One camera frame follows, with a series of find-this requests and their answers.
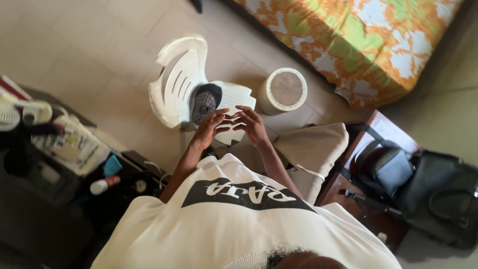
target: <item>tiled floor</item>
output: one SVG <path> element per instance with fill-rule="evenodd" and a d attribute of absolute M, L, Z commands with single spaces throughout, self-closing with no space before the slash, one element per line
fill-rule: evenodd
<path fill-rule="evenodd" d="M 367 117 L 351 111 L 333 87 L 280 50 L 219 0 L 197 14 L 189 0 L 0 0 L 0 73 L 47 91 L 96 122 L 127 148 L 172 172 L 188 138 L 163 126 L 149 106 L 148 83 L 161 71 L 155 56 L 186 32 L 203 35 L 206 76 L 256 90 L 280 67 L 303 73 L 309 94 L 301 108 L 264 116 L 271 139 L 308 123 Z M 260 172 L 245 137 L 229 151 Z"/>

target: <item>bed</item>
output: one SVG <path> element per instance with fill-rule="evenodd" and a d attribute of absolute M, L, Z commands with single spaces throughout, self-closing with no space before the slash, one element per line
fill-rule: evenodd
<path fill-rule="evenodd" d="M 463 0 L 233 0 L 352 108 L 409 93 Z"/>

